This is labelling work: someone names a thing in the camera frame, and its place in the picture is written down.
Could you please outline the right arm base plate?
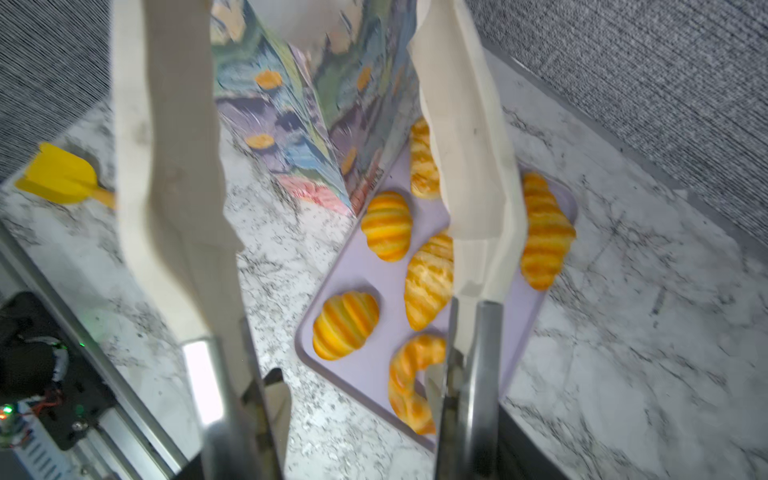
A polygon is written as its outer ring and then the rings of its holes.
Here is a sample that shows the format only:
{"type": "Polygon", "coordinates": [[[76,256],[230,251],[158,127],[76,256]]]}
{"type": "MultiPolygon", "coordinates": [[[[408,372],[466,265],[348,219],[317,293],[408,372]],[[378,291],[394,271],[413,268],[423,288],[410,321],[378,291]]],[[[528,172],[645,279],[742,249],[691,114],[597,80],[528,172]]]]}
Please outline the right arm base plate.
{"type": "Polygon", "coordinates": [[[41,422],[68,451],[117,405],[83,345],[62,330],[42,301],[21,292],[1,304],[1,428],[41,422]]]}

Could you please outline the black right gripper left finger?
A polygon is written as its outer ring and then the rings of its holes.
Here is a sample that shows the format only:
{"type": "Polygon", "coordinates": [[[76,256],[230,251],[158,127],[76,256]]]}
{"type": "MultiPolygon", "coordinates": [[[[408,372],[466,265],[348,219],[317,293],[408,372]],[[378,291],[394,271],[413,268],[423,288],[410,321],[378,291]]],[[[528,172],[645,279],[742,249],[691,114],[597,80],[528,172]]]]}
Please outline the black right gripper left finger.
{"type": "Polygon", "coordinates": [[[204,446],[175,476],[191,479],[281,479],[287,452],[292,396],[283,372],[274,368],[263,389],[251,385],[243,397],[243,413],[234,425],[247,428],[253,441],[232,440],[221,428],[204,435],[204,446]]]}

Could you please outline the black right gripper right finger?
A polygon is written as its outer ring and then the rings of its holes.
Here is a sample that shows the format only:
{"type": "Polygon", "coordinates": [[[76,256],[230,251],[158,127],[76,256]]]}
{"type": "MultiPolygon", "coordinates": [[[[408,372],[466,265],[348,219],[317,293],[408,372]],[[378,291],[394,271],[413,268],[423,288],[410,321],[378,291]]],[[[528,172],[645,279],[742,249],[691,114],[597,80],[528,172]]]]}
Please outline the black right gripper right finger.
{"type": "MultiPolygon", "coordinates": [[[[425,372],[425,391],[435,424],[442,410],[443,364],[425,372]]],[[[500,479],[567,479],[499,404],[497,467],[500,479]]]]}

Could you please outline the floral paper gift bag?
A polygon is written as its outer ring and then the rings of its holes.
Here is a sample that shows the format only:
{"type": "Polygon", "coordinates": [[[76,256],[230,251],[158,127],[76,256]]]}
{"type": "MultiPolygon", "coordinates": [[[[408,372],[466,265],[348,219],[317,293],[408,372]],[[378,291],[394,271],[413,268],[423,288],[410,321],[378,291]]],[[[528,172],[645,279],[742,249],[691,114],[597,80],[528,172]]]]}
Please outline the floral paper gift bag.
{"type": "Polygon", "coordinates": [[[300,48],[247,1],[211,10],[214,97],[235,138],[292,196],[358,215],[418,104],[413,1],[341,1],[300,48]]]}

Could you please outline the ring donut bread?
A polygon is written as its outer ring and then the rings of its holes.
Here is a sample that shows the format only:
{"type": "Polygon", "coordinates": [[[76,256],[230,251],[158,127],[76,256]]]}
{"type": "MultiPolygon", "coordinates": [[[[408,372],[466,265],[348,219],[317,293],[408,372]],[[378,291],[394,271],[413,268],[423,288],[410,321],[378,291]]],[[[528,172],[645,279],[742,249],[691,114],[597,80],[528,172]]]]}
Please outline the ring donut bread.
{"type": "Polygon", "coordinates": [[[428,367],[444,362],[444,338],[422,334],[405,342],[394,354],[389,366],[388,398],[395,415],[419,435],[436,433],[436,425],[427,399],[416,391],[417,375],[428,367]]]}

